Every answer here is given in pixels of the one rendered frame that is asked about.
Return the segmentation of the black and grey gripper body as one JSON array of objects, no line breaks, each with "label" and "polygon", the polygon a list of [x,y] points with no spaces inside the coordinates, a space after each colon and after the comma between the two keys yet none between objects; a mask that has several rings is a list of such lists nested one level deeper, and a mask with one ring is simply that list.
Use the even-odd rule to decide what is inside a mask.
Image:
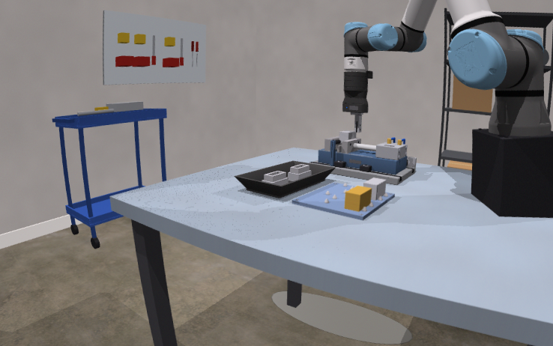
[{"label": "black and grey gripper body", "polygon": [[344,57],[344,93],[343,112],[368,113],[366,99],[368,79],[372,79],[372,71],[368,71],[368,58]]}]

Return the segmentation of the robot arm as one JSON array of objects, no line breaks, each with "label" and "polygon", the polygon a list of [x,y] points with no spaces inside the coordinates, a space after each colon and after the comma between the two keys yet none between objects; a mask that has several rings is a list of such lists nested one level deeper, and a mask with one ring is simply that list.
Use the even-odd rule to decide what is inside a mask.
[{"label": "robot arm", "polygon": [[[424,31],[436,2],[409,0],[400,27],[347,23],[344,57],[368,58],[368,52],[380,50],[422,51],[427,39]],[[544,48],[540,35],[528,30],[506,30],[501,16],[492,13],[487,0],[445,2],[454,23],[448,51],[453,74],[470,88],[495,88],[489,132],[503,136],[551,134],[544,101]]]}]

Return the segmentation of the yellow-orange block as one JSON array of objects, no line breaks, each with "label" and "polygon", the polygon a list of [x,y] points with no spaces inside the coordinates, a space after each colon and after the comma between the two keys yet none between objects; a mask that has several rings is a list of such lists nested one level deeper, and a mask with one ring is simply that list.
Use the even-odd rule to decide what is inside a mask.
[{"label": "yellow-orange block", "polygon": [[371,203],[372,188],[356,186],[345,192],[345,209],[360,212]]}]

